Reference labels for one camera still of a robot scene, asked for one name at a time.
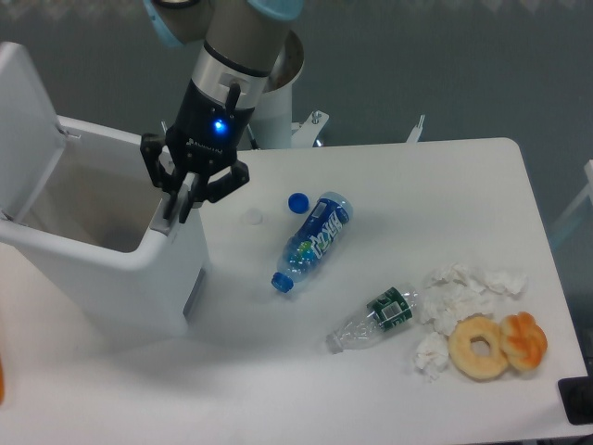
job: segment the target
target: white table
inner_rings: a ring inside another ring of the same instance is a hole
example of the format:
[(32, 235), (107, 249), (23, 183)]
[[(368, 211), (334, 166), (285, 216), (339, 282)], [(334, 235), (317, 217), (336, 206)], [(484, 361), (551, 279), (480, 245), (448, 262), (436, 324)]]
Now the white table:
[[(557, 381), (585, 375), (519, 148), (509, 140), (241, 153), (251, 183), (202, 210), (214, 270), (185, 338), (102, 333), (16, 250), (0, 247), (0, 443), (469, 443), (577, 436)], [(303, 221), (286, 199), (326, 190), (355, 210), (292, 300), (271, 275)], [(263, 223), (248, 225), (249, 209)], [(414, 325), (335, 356), (325, 335), (397, 283), (454, 261), (527, 272), (549, 352), (532, 375), (432, 384), (411, 362)]]

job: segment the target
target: crumpled tissue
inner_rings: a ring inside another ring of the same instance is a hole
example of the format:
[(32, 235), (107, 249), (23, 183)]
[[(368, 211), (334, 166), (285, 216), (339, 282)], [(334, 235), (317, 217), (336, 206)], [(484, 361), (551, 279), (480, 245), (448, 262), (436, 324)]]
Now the crumpled tissue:
[(421, 303), (420, 323), (432, 323), (439, 334), (450, 336), (455, 326), (476, 314), (494, 313), (494, 299), (465, 286), (454, 286), (439, 295), (426, 296)]
[(433, 332), (416, 349), (416, 367), (423, 371), (429, 381), (437, 380), (448, 364), (447, 339)]
[(426, 278), (426, 287), (458, 283), (474, 292), (490, 290), (500, 295), (519, 297), (527, 288), (527, 275), (511, 271), (485, 271), (478, 267), (453, 263), (439, 267)]

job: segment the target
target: plastic water bottle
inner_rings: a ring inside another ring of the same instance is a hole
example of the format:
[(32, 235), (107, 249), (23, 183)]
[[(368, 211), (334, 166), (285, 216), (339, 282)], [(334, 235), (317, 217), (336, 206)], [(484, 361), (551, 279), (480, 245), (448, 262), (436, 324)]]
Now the plastic water bottle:
[(418, 292), (408, 284), (391, 287), (354, 312), (325, 342), (333, 354), (363, 350), (385, 339), (385, 333), (414, 316)]
[(336, 192), (321, 195), (305, 223), (286, 243), (271, 284), (287, 293), (305, 280), (351, 219), (352, 205), (345, 197)]

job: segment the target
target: donut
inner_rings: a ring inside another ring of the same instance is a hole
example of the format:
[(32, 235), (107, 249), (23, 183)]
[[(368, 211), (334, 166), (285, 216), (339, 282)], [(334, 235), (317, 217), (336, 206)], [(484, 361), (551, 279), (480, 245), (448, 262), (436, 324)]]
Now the donut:
[[(489, 355), (476, 354), (472, 341), (484, 340)], [(451, 360), (466, 375), (476, 380), (488, 380), (501, 375), (509, 362), (500, 348), (500, 327), (485, 317), (474, 317), (457, 324), (448, 338)]]
[(546, 334), (528, 312), (508, 315), (500, 322), (500, 347), (519, 371), (536, 369), (548, 350)]

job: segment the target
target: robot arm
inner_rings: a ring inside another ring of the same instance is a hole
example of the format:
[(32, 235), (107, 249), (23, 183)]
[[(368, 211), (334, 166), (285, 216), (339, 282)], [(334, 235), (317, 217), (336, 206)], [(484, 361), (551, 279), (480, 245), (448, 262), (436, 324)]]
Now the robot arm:
[[(145, 0), (145, 4), (153, 22), (160, 20), (161, 31), (167, 33), (163, 25), (169, 30), (172, 43), (206, 33), (175, 123), (164, 138), (145, 134), (141, 144), (153, 185), (170, 194), (166, 218), (186, 174), (196, 174), (180, 212), (184, 223), (194, 205), (216, 202), (249, 181), (236, 147), (303, 2), (219, 0), (212, 7), (208, 0)], [(174, 163), (171, 174), (158, 160), (165, 145)], [(210, 181), (229, 167), (219, 180)]]

